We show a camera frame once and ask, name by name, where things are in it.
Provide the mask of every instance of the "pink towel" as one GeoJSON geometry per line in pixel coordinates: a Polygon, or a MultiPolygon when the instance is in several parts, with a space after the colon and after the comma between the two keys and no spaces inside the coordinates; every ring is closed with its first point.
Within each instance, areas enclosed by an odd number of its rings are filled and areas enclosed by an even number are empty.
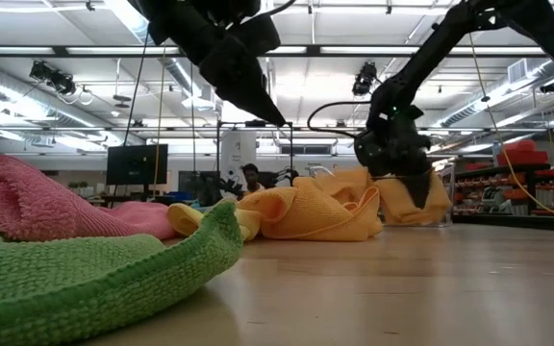
{"type": "Polygon", "coordinates": [[[174,237],[167,206],[127,202],[96,208],[25,162],[0,155],[0,233],[16,240],[149,234],[174,237]]]}

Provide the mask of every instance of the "person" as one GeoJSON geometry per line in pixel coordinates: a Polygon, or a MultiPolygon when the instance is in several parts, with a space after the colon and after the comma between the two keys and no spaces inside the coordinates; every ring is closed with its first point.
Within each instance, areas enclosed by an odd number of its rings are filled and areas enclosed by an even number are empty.
{"type": "Polygon", "coordinates": [[[263,191],[264,186],[258,183],[259,171],[253,163],[248,163],[242,168],[242,173],[245,176],[245,181],[247,182],[247,190],[243,192],[243,197],[251,193],[263,191]]]}

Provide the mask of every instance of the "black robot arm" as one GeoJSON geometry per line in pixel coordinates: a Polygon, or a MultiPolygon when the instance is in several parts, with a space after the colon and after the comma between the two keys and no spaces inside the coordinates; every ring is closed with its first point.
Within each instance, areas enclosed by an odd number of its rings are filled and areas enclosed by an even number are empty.
{"type": "Polygon", "coordinates": [[[431,164],[430,140],[416,131],[422,111],[412,105],[416,91],[467,34],[509,26],[534,40],[554,60],[554,11],[547,0],[470,0],[451,8],[443,22],[408,63],[371,96],[366,131],[355,139],[359,162],[373,177],[395,175],[424,206],[431,164]]]}
{"type": "MultiPolygon", "coordinates": [[[[259,14],[260,0],[129,0],[149,21],[157,44],[171,38],[199,67],[216,94],[277,126],[286,123],[265,90],[257,57],[281,44],[270,16],[259,14]]],[[[292,1],[281,8],[291,5],[292,1]]]]}

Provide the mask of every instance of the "computer monitor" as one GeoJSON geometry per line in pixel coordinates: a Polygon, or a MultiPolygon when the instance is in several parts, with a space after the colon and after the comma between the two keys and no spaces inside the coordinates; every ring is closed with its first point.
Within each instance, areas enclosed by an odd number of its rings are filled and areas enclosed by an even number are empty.
{"type": "Polygon", "coordinates": [[[168,145],[160,145],[158,160],[157,154],[157,145],[108,148],[106,185],[144,185],[146,189],[155,182],[156,161],[156,183],[166,184],[168,145]]]}

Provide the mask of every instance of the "table surface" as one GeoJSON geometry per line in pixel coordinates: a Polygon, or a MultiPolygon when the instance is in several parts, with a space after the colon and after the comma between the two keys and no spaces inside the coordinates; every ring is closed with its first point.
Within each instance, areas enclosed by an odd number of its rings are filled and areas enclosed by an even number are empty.
{"type": "Polygon", "coordinates": [[[187,300],[87,345],[554,345],[554,232],[255,240],[187,300]]]}

